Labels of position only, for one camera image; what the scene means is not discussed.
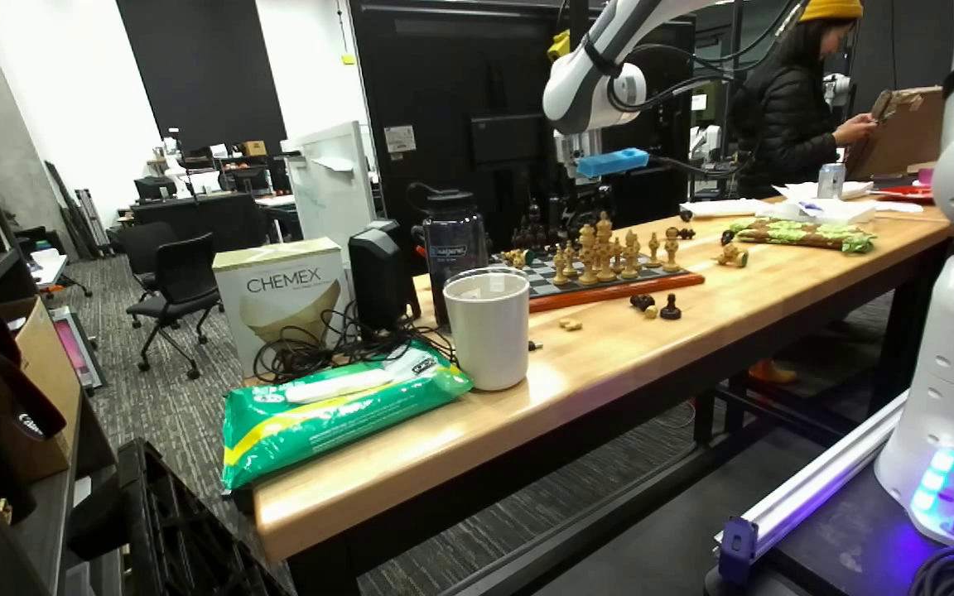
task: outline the office chair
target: office chair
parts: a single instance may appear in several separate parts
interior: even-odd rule
[[[156,322],[156,327],[143,344],[138,370],[150,370],[145,351],[151,338],[162,334],[190,362],[184,377],[198,377],[198,366],[182,351],[182,344],[166,327],[177,327],[180,319],[203,311],[197,330],[203,344],[210,341],[203,324],[210,311],[220,305],[211,259],[214,259],[211,237],[166,242],[156,250],[156,295],[125,309],[125,316],[133,319]]]
[[[156,250],[162,250],[172,238],[177,238],[177,231],[166,221],[137,221],[133,227],[133,238],[125,247],[125,261],[128,261],[137,281],[143,285],[138,301],[156,295]]]

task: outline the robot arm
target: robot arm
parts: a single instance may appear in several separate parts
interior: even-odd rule
[[[719,0],[607,0],[591,34],[551,69],[542,114],[554,131],[591,134],[636,119],[636,111],[621,111],[608,101],[608,94],[616,94],[626,105],[646,101],[642,69],[624,60],[660,25],[713,3]]]

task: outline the white cup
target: white cup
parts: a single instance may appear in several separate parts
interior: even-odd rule
[[[530,368],[530,281],[473,272],[444,285],[452,341],[477,392],[507,392]]]

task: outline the chessboard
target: chessboard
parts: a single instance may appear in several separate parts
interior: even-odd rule
[[[570,309],[570,305],[587,305],[587,301],[654,295],[654,291],[668,291],[668,288],[686,288],[686,285],[706,281],[697,272],[686,272],[679,265],[668,268],[668,265],[650,261],[642,255],[636,261],[636,277],[592,281],[582,288],[576,281],[557,285],[551,250],[530,250],[528,261],[520,268],[507,265],[507,259],[497,255],[490,268],[520,272],[530,281],[530,311],[554,311],[554,309]]]

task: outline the cardboard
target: cardboard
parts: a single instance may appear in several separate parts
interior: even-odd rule
[[[0,446],[8,450],[13,474],[28,485],[70,472],[78,424],[78,377],[70,368],[64,344],[42,301],[0,305],[0,316],[24,319],[18,330],[19,370],[50,397],[67,418],[67,428],[54,436],[41,436],[19,421],[19,405],[0,375]]]
[[[876,180],[909,171],[914,163],[938,163],[940,157],[940,88],[911,88],[879,94],[872,116],[876,139],[851,148],[849,180]]]
[[[211,272],[241,370],[272,366],[268,341],[331,349],[348,324],[350,281],[331,238],[214,251]]]

